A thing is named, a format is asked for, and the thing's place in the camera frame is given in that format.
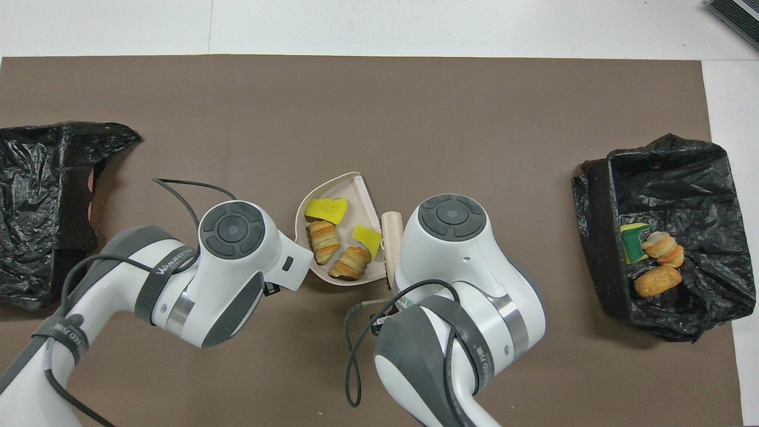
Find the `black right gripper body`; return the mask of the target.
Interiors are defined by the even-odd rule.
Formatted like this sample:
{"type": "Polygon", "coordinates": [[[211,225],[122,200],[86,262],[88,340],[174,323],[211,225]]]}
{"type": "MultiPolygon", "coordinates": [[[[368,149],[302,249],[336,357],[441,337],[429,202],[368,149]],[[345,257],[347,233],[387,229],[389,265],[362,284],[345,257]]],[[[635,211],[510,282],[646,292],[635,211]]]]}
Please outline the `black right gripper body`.
{"type": "Polygon", "coordinates": [[[371,313],[369,315],[369,319],[372,320],[371,323],[371,333],[374,336],[378,336],[381,332],[382,325],[384,324],[385,320],[388,318],[388,316],[393,316],[397,312],[397,308],[395,305],[391,305],[390,308],[386,308],[384,310],[376,311],[376,313],[371,313]]]}

